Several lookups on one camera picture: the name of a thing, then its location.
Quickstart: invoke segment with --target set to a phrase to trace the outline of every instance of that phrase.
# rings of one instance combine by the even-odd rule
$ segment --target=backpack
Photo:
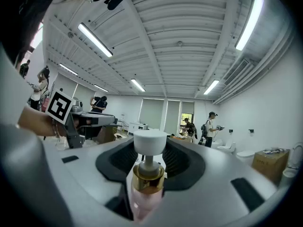
[[[207,137],[207,129],[206,129],[206,124],[209,121],[209,119],[206,121],[205,124],[202,125],[201,130],[202,130],[202,137],[206,138]]]

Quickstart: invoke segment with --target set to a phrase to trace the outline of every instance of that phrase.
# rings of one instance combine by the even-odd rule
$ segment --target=white cylinder
[[[167,134],[162,131],[135,131],[134,149],[145,156],[157,156],[166,145]]]

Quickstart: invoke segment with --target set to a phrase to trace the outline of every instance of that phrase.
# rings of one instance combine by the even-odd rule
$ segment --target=white ceiling
[[[249,43],[237,51],[234,45],[250,3],[229,0],[229,6],[236,8],[234,19],[224,16],[227,0],[124,0],[113,11],[107,10],[103,0],[52,4],[44,20],[45,62],[63,63],[79,74],[71,78],[89,86],[97,84],[110,94],[216,100],[231,66],[244,57],[258,65],[285,24],[287,13],[279,1],[265,0]],[[81,22],[113,52],[111,58],[78,30]],[[227,33],[222,31],[224,23],[231,24]],[[132,85],[132,78],[142,83],[145,93]],[[220,83],[204,96],[205,87],[214,79]]]

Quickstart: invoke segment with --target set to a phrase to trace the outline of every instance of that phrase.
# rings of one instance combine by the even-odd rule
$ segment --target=cardboard box
[[[289,150],[281,153],[265,154],[263,151],[255,153],[252,168],[260,172],[274,184],[280,183],[282,173],[287,166]]]

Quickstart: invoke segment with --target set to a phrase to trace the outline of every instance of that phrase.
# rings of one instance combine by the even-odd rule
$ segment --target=light fixture
[[[107,57],[112,57],[113,53],[87,28],[84,23],[78,25],[78,29],[92,41]]]
[[[60,63],[60,66],[63,67],[64,69],[66,69],[67,71],[69,71],[70,73],[74,74],[74,75],[78,75],[76,72],[74,72],[73,70],[67,68],[66,66],[64,66],[62,63]]]
[[[210,92],[211,90],[213,90],[213,88],[214,88],[218,83],[219,83],[218,80],[213,81],[213,83],[209,86],[209,88],[204,92],[204,95],[209,94],[209,92]]]
[[[244,25],[245,29],[242,30],[240,38],[238,39],[235,47],[237,50],[242,51],[246,45],[248,39],[250,38],[252,31],[254,30],[258,18],[260,16],[264,0],[252,0],[250,5],[250,11],[248,14],[248,19]]]
[[[136,81],[136,79],[131,79],[131,81],[143,92],[145,92],[145,90],[140,86],[140,84]]]
[[[108,91],[105,90],[104,88],[101,88],[101,87],[99,87],[98,85],[94,85],[94,86],[97,87],[97,88],[99,88],[99,89],[101,89],[101,90],[103,90],[103,91],[106,91],[106,92],[108,93]]]

